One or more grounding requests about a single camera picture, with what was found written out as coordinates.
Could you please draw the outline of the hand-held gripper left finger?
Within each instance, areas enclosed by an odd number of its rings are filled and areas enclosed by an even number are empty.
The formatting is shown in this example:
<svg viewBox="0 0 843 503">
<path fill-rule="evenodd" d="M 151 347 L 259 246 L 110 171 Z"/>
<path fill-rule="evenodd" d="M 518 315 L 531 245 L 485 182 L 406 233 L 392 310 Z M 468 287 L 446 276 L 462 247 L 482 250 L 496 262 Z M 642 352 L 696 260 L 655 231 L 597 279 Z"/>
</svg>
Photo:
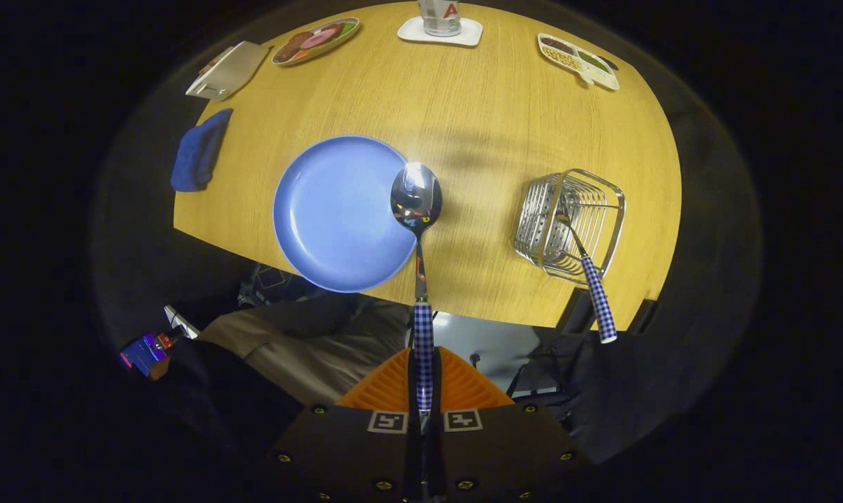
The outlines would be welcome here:
<svg viewBox="0 0 843 503">
<path fill-rule="evenodd" d="M 418 496 L 421 437 L 408 348 L 335 403 L 306 407 L 271 450 L 290 502 L 405 502 Z"/>
</svg>

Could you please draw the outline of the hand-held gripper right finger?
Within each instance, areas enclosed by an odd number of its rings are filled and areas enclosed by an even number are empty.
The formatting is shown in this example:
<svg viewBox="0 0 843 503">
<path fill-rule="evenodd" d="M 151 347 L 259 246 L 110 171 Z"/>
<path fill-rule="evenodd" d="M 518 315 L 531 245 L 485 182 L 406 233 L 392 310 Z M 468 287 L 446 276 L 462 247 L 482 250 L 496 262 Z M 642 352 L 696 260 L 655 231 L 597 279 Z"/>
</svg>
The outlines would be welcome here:
<svg viewBox="0 0 843 503">
<path fill-rule="evenodd" d="M 582 469 L 555 415 L 517 403 L 462 357 L 438 350 L 433 487 L 447 502 L 552 502 Z"/>
</svg>

